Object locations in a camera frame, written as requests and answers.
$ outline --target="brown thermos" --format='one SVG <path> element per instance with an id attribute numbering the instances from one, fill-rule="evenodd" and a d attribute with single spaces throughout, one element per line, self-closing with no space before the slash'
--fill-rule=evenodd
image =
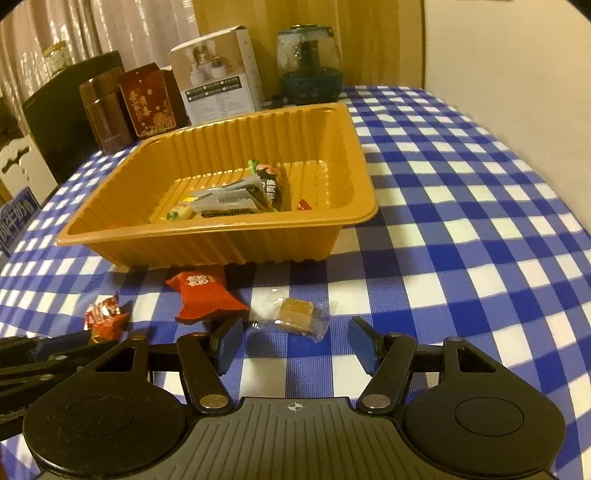
<path id="1" fill-rule="evenodd" d="M 119 90 L 121 67 L 107 70 L 80 85 L 80 97 L 97 143 L 105 155 L 129 147 L 137 139 Z"/>

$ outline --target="glass kettle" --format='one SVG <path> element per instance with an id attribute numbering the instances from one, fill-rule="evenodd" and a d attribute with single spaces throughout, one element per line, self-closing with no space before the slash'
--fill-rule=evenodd
<path id="1" fill-rule="evenodd" d="M 330 27 L 293 25 L 277 35 L 281 90 L 291 103 L 334 102 L 343 89 L 339 48 Z"/>

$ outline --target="table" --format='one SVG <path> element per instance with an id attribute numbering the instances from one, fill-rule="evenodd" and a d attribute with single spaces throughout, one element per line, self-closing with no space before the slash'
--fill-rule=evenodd
<path id="1" fill-rule="evenodd" d="M 357 398 L 368 382 L 346 341 L 361 315 L 378 331 L 421 343 L 466 337 L 549 396 L 567 436 L 561 480 L 591 478 L 591 239 L 527 163 L 468 117 L 423 90 L 350 87 L 349 106 L 367 159 L 378 214 L 346 228 L 323 262 L 229 265 L 228 287 L 264 306 L 270 289 L 331 302 L 324 341 L 273 328 L 248 330 L 223 381 L 234 398 Z M 178 272 L 128 271 L 56 235 L 129 150 L 92 155 L 28 227 L 0 278 L 0 335 L 61 335 L 82 328 L 97 298 L 134 301 L 134 327 L 154 343 L 193 330 L 174 321 Z M 178 375 L 157 382 L 179 397 Z M 411 393 L 436 383 L 415 375 Z M 38 471 L 22 436 L 2 445 L 13 479 Z"/>

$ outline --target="plastic basket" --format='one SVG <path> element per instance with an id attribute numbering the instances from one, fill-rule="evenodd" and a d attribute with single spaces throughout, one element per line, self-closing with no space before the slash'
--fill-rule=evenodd
<path id="1" fill-rule="evenodd" d="M 249 175 L 251 158 L 283 163 L 291 211 L 162 219 L 189 192 Z M 312 210 L 296 210 L 302 198 Z M 57 244 L 83 244 L 128 267 L 322 260 L 343 225 L 368 220 L 376 210 L 347 107 L 330 103 L 253 113 L 144 141 L 73 215 Z"/>

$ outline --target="beige curtain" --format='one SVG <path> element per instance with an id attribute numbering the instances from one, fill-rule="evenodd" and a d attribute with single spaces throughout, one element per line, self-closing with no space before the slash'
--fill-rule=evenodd
<path id="1" fill-rule="evenodd" d="M 26 132 L 21 105 L 50 80 L 43 51 L 64 40 L 74 62 L 118 50 L 126 70 L 168 65 L 199 36 L 191 0 L 24 0 L 0 22 L 0 87 Z"/>

